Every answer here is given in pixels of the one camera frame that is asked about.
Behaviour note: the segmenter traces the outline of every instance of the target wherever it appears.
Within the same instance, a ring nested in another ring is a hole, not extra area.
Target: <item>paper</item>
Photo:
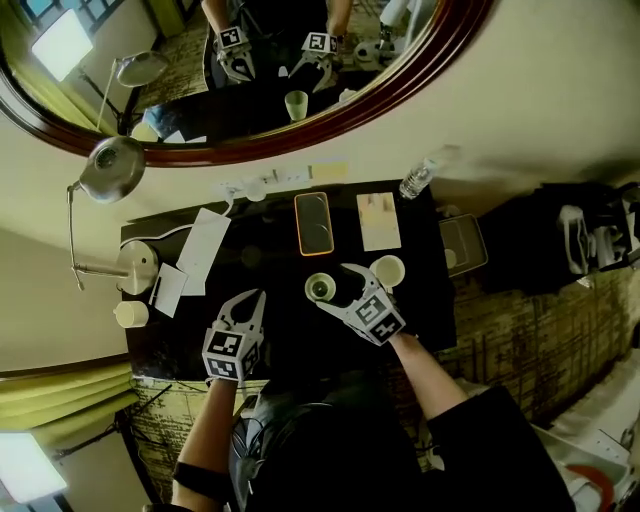
[[[164,141],[167,144],[184,144],[185,143],[184,137],[182,136],[179,130],[169,135],[166,139],[164,139]]]
[[[207,142],[207,136],[203,135],[202,137],[196,137],[195,139],[188,140],[187,144],[196,144],[198,142]]]
[[[189,297],[204,297],[207,294],[204,281],[198,281],[195,278],[187,276],[187,284],[184,285],[182,295]]]
[[[182,248],[177,267],[189,276],[185,295],[204,295],[204,283],[231,220],[201,208]]]
[[[357,200],[364,250],[382,251],[402,247],[393,194],[362,194]]]
[[[182,290],[187,282],[187,275],[177,268],[163,263],[158,273],[158,279],[151,292],[149,304],[152,304],[158,311],[173,318],[182,295]]]

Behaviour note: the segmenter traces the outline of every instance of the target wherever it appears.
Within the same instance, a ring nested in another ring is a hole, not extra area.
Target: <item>black table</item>
[[[345,89],[360,90],[377,74],[339,74],[335,86],[309,95],[307,116],[327,110]],[[143,119],[162,139],[180,131],[186,141],[206,136],[207,144],[213,145],[288,126],[291,119],[284,97],[292,87],[288,78],[230,85],[149,107]]]
[[[149,323],[127,330],[133,374],[168,380],[202,380],[206,371],[202,345],[207,327],[224,302],[237,294],[262,288],[267,293],[263,326],[264,361],[252,378],[318,378],[391,360],[390,347],[375,347],[338,319],[319,310],[304,294],[306,279],[327,272],[338,283],[335,300],[357,294],[360,283],[338,270],[340,263],[369,266],[384,254],[395,254],[406,266],[404,281],[394,295],[407,330],[417,333],[431,351],[456,344],[454,290],[447,274],[444,248],[433,197],[427,188],[414,201],[395,193],[399,181],[322,187],[327,193],[335,251],[303,257],[298,247],[293,198],[299,192],[273,194],[260,203],[236,201],[233,219],[206,283],[204,297],[182,297],[173,319],[150,308]],[[402,248],[364,252],[356,203],[358,194],[394,192]],[[216,212],[225,203],[203,205]],[[192,223],[200,206],[133,221],[122,228],[122,240],[154,236]],[[175,266],[188,230],[147,242],[161,262]],[[123,300],[148,302],[150,292]],[[247,301],[245,309],[252,309]],[[242,319],[243,311],[238,311]]]

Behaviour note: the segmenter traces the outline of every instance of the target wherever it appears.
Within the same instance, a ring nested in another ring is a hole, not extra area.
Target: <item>wall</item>
[[[128,219],[211,201],[213,185],[281,165],[346,159],[350,181],[403,176],[458,144],[466,162],[434,183],[438,199],[481,213],[541,181],[582,179],[612,159],[640,158],[640,12],[629,0],[505,0],[471,47],[425,90],[347,135],[268,161],[149,169],[108,206],[76,200],[77,240],[113,260]],[[84,159],[0,122],[0,226],[64,247],[64,190]]]
[[[111,420],[78,431],[56,448],[69,448],[101,434]],[[140,512],[149,504],[118,433],[69,455],[56,467],[67,482],[64,496],[74,512]]]
[[[149,50],[157,36],[158,32],[145,11],[142,0],[125,0],[93,35],[93,50],[84,58],[81,67],[104,93],[114,59]],[[98,112],[102,102],[100,96],[76,76],[76,73],[72,73],[67,81]],[[121,86],[116,80],[113,81],[109,99],[120,112],[127,106],[131,91],[132,89]],[[108,107],[104,119],[116,129],[115,118]]]
[[[0,371],[127,351],[114,281],[93,277],[80,292],[69,267],[68,251],[0,230]]]

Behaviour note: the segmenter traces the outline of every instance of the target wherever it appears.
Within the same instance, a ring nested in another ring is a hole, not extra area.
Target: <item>curtain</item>
[[[94,130],[98,112],[70,84],[50,77],[31,53],[36,34],[17,3],[17,0],[0,0],[0,39],[14,77],[43,107],[65,121]],[[103,127],[105,133],[116,135],[106,123]]]
[[[185,29],[182,13],[176,0],[147,0],[147,4],[164,37],[175,36]]]
[[[30,431],[51,446],[138,401],[131,366],[0,381],[0,430]]]

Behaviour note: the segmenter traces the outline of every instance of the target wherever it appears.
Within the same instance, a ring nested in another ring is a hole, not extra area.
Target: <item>light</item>
[[[93,49],[78,15],[69,9],[33,44],[31,51],[62,82]]]
[[[58,494],[67,484],[34,437],[27,432],[0,433],[0,504],[2,489],[16,503]]]

